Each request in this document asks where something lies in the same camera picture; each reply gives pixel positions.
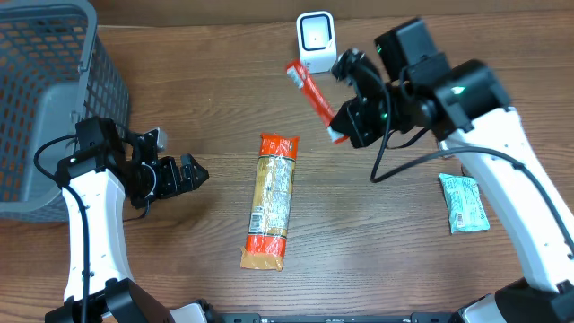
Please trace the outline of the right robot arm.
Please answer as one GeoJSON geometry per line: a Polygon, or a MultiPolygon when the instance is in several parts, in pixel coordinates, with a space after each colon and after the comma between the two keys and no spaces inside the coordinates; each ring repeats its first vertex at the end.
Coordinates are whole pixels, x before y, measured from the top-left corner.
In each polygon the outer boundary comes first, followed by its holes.
{"type": "Polygon", "coordinates": [[[455,322],[570,322],[573,319],[573,215],[538,161],[517,110],[495,73],[471,59],[451,66],[423,20],[415,18],[374,41],[387,70],[357,49],[339,56],[335,79],[355,97],[332,121],[362,148],[385,144],[392,131],[420,127],[457,157],[498,215],[522,277],[472,301],[455,322]]]}

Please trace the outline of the thin red snack stick pack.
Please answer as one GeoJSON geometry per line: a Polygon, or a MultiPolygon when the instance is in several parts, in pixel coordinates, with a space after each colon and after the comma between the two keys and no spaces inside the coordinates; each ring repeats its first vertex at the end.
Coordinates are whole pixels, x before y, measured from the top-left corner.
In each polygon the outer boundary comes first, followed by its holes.
{"type": "Polygon", "coordinates": [[[344,135],[332,128],[331,122],[335,117],[335,111],[332,109],[323,93],[319,90],[307,67],[304,66],[299,59],[295,59],[285,67],[285,72],[303,93],[311,108],[321,119],[331,142],[334,144],[340,144],[346,141],[349,138],[348,135],[344,135]]]}

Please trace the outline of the teal orange snack packet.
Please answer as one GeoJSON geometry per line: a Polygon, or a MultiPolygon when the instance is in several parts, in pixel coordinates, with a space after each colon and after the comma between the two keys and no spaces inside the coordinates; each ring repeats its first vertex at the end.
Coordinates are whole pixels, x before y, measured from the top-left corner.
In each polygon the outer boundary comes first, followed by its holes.
{"type": "Polygon", "coordinates": [[[451,234],[491,228],[475,179],[440,173],[439,181],[447,204],[451,234]]]}

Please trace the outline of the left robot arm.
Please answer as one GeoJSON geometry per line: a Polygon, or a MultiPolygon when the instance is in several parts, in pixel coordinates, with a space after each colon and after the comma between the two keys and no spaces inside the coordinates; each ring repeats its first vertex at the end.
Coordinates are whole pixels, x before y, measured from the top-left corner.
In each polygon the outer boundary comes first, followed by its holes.
{"type": "Polygon", "coordinates": [[[134,280],[126,254],[123,207],[148,211],[152,202],[198,189],[208,171],[191,155],[160,157],[159,128],[120,135],[110,118],[75,126],[78,150],[49,173],[61,189],[69,216],[70,269],[63,306],[47,322],[220,322],[205,300],[169,310],[134,280]]]}

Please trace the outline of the long red orange spaghetti pack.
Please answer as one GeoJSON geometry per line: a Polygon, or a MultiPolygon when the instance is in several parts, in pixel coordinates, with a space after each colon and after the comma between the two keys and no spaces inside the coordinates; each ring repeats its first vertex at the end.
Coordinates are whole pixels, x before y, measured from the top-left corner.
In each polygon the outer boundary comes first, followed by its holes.
{"type": "Polygon", "coordinates": [[[297,137],[261,135],[242,268],[283,269],[298,144],[297,137]]]}

